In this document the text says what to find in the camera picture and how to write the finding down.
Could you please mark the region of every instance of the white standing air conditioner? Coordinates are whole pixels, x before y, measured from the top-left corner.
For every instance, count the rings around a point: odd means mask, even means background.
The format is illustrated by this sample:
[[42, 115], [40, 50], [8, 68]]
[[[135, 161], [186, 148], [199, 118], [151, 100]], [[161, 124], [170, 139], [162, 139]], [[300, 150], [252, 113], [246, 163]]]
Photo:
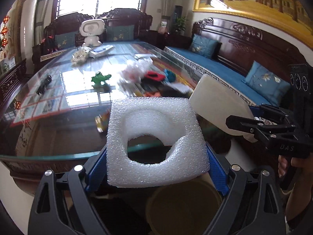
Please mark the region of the white standing air conditioner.
[[37, 0], [26, 0], [21, 16], [21, 55], [26, 58], [26, 74], [34, 73], [32, 62], [32, 47], [34, 46], [34, 20]]

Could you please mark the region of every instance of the blue gripper pad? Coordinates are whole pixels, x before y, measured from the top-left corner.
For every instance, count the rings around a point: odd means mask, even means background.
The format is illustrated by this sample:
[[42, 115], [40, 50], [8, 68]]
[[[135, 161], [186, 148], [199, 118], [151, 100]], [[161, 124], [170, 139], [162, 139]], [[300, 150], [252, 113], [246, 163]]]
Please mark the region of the blue gripper pad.
[[106, 175], [106, 149], [102, 152], [95, 165], [87, 175], [87, 186], [85, 192], [95, 192], [99, 189], [104, 177]]
[[210, 161], [209, 175], [217, 191], [221, 192], [225, 196], [229, 192], [229, 187], [227, 185], [227, 175], [208, 145], [207, 153]]

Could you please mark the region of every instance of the photo frame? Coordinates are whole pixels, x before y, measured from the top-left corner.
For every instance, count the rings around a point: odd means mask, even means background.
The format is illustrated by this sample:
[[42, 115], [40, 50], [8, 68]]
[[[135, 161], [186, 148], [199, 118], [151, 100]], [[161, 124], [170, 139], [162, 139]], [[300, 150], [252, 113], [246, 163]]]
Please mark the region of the photo frame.
[[313, 22], [299, 0], [194, 0], [193, 11], [257, 20], [313, 48]]

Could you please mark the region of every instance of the green plant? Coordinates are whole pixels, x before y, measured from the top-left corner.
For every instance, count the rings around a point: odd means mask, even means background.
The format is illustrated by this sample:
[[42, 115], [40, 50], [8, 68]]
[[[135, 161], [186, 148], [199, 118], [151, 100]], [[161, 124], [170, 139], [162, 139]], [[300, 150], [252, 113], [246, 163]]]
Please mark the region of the green plant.
[[186, 19], [186, 17], [179, 17], [176, 19], [176, 22], [173, 26], [173, 32], [174, 33], [177, 33], [177, 34], [180, 34], [181, 31], [185, 31], [186, 29], [186, 21], [188, 21]]

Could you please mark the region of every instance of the red hanging ornament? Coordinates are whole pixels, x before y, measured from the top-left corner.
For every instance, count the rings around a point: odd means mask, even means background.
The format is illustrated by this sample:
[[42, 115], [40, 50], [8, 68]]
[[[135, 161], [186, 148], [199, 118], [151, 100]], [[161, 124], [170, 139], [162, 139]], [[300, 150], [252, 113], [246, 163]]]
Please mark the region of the red hanging ornament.
[[9, 19], [10, 19], [10, 16], [6, 15], [3, 19], [3, 23], [6, 24], [9, 21]]
[[3, 38], [3, 40], [2, 40], [2, 46], [5, 48], [5, 46], [6, 45], [8, 45], [8, 41], [7, 41], [7, 39], [6, 38]]
[[9, 28], [7, 28], [6, 26], [4, 26], [4, 28], [2, 28], [0, 34], [2, 34], [3, 36], [7, 34], [7, 32], [9, 31]]

